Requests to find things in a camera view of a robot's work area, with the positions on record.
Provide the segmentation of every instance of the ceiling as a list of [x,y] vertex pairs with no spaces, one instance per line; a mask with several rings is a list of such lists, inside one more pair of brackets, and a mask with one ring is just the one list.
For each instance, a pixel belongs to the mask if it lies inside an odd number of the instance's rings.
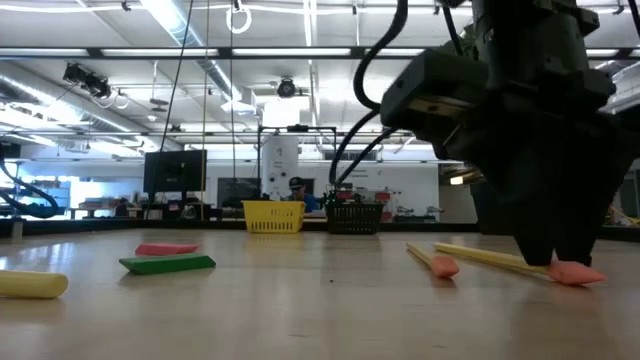
[[[299,13],[281,13],[274,11],[252,10],[251,26],[242,34],[233,34],[225,23],[226,9],[213,9],[209,12],[209,32],[207,34],[207,11],[194,10],[191,26],[211,47],[284,47],[284,46],[371,46],[386,31],[392,18],[392,11],[388,14],[351,13],[324,14],[332,10],[350,11],[357,1],[359,8],[387,8],[395,6],[394,1],[388,0],[317,0],[317,19],[311,20],[311,35],[305,35],[304,1],[244,1],[244,5],[264,6],[268,8],[298,11]],[[579,1],[583,6],[615,7],[617,1],[588,0]],[[138,1],[129,1],[134,9],[131,12],[123,10],[96,11],[84,13],[33,13],[0,10],[0,46],[47,46],[47,47],[168,47],[176,46],[171,36],[156,21],[156,19]],[[211,1],[211,5],[228,5],[229,2]],[[120,1],[107,0],[41,0],[41,1],[0,1],[0,5],[16,5],[33,8],[82,8],[120,6]],[[189,1],[182,2],[185,12]],[[428,1],[410,1],[410,6],[418,7],[433,5]],[[195,7],[206,7],[207,1],[195,1]],[[462,11],[454,13],[454,21],[459,31],[468,25],[471,16]],[[590,47],[624,47],[638,44],[637,34],[633,27],[631,15],[601,14],[601,28],[587,37]],[[391,44],[392,46],[426,47],[438,46],[449,40],[449,35],[442,15],[425,14],[424,11],[410,12],[408,22],[403,32]],[[62,80],[67,63],[65,60],[18,60],[12,61],[23,70],[45,79],[53,85],[66,88],[68,83]],[[166,114],[159,114],[159,118],[151,122],[153,62],[147,60],[74,60],[84,68],[109,79],[109,84],[122,91],[130,100],[125,109],[112,105],[107,112],[116,114],[141,129],[162,131]],[[408,60],[378,60],[369,67],[365,89],[367,94],[379,101],[382,94],[407,65]],[[293,78],[296,86],[309,89],[310,67],[307,60],[220,60],[218,61],[232,83],[238,87],[254,89],[259,104],[275,99],[275,90],[270,83],[279,82],[282,77]],[[336,126],[339,129],[349,129],[357,120],[367,113],[367,109],[356,100],[352,90],[352,78],[358,60],[314,60],[312,70],[316,74],[316,96],[318,97],[319,117],[318,126]],[[163,60],[158,63],[157,88],[155,97],[169,100],[171,86],[178,68],[177,60]],[[182,64],[178,89],[174,98],[170,123],[180,124],[186,131],[201,131],[203,121],[207,131],[229,131],[231,121],[235,131],[254,130],[257,127],[255,116],[233,115],[225,113],[221,105],[226,101],[220,91],[215,89],[210,81],[212,95],[205,100],[205,73],[194,61]],[[77,95],[84,98],[83,108],[87,111],[96,109],[90,102],[88,94],[78,88],[73,88],[67,97]],[[305,98],[302,104],[301,123],[312,125],[309,102]],[[373,121],[365,128],[366,131],[380,131],[379,120]],[[218,136],[207,139],[209,142],[228,142],[231,136]],[[240,141],[251,141],[255,135]],[[6,140],[21,142],[19,139]],[[177,138],[178,144],[195,143],[201,138]]]

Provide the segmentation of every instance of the white wall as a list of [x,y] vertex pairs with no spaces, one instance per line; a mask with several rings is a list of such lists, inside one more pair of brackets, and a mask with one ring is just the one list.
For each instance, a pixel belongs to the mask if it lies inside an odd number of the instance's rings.
[[478,221],[469,186],[440,186],[440,221],[449,224],[473,224]]
[[[340,173],[348,163],[344,163],[339,168]],[[29,175],[66,175],[78,177],[113,177],[128,178],[123,180],[127,185],[118,186],[114,193],[104,193],[95,196],[113,196],[130,194],[133,191],[142,191],[142,181],[144,177],[144,166],[142,163],[127,162],[26,162],[20,167],[20,174]],[[322,196],[329,183],[329,163],[301,163],[299,174],[303,178],[313,178],[315,181],[315,194]],[[236,165],[236,177],[249,178],[256,177],[257,169],[255,163],[239,163]],[[218,178],[233,177],[233,167],[231,164],[209,164],[207,166],[207,203],[217,204]],[[404,206],[415,210],[416,215],[426,212],[427,206],[439,206],[438,191],[438,166],[436,164],[385,164],[385,163],[362,163],[346,179],[354,186],[368,189],[384,189],[388,187],[394,194],[394,209],[396,206]]]

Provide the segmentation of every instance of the computer monitor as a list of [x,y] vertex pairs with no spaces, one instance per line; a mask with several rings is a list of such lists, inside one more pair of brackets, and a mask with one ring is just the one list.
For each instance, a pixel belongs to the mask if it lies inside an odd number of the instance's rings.
[[151,196],[158,192],[206,190],[206,150],[147,153],[144,158],[144,191]]

